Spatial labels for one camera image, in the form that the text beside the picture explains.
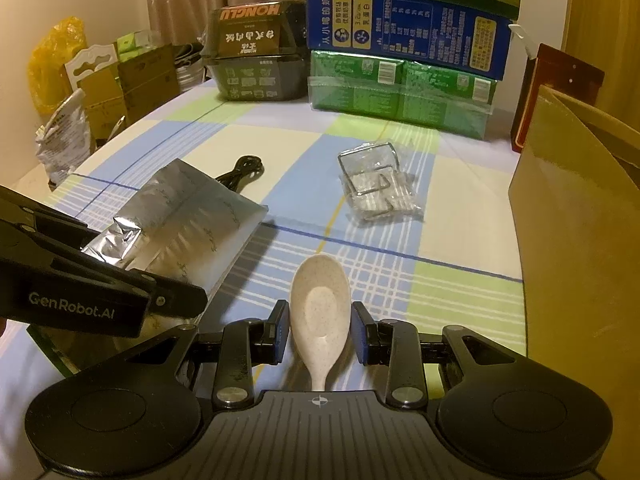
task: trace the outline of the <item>white spoon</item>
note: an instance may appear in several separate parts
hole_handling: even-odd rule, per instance
[[[311,389],[324,392],[351,320],[351,290],[341,264],[326,254],[302,262],[291,283],[289,311],[291,335],[311,374]]]

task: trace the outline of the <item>yellow plastic bag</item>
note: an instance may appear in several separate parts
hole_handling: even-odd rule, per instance
[[[71,16],[53,27],[33,50],[27,76],[31,99],[40,115],[50,116],[71,95],[65,63],[86,47],[84,23]]]

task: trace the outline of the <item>white wall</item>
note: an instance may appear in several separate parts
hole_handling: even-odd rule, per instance
[[[31,51],[57,22],[84,21],[89,44],[111,43],[148,28],[146,0],[0,0],[0,185],[9,186],[36,164],[33,136],[41,120],[27,85]]]
[[[562,47],[564,21],[568,0],[521,0],[518,23],[537,43],[546,43],[555,48]],[[515,113],[527,55],[522,42],[511,39],[511,47],[504,80],[498,85],[494,104],[496,108]]]

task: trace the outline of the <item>black plastic container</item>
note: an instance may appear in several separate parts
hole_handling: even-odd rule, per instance
[[[282,0],[214,10],[202,57],[228,100],[305,96],[306,3]]]

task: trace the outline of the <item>crosshair marking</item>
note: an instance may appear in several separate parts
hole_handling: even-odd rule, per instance
[[[311,399],[309,402],[314,403],[318,408],[322,408],[326,403],[330,401],[329,399],[325,399],[323,396],[317,396]]]

